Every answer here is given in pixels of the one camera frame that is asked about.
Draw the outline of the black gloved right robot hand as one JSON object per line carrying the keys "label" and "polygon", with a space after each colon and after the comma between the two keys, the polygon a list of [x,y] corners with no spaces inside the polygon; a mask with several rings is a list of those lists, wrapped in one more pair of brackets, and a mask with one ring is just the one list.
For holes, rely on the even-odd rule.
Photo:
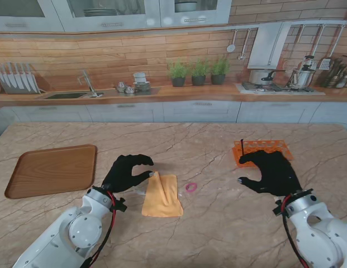
{"label": "black gloved right robot hand", "polygon": [[300,192],[302,187],[297,175],[283,154],[279,151],[267,153],[263,150],[251,152],[240,157],[239,163],[254,163],[260,170],[260,181],[247,177],[238,178],[238,182],[257,193],[270,193],[273,196],[288,196]]}

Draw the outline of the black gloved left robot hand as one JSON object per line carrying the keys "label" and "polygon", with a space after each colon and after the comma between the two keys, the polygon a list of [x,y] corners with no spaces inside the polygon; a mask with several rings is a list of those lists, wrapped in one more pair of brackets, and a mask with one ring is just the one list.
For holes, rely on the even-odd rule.
{"label": "black gloved left robot hand", "polygon": [[145,171],[139,175],[132,175],[132,169],[138,165],[153,166],[154,162],[151,157],[142,154],[120,155],[103,180],[101,188],[111,193],[120,193],[133,186],[138,186],[154,175],[153,171]]}

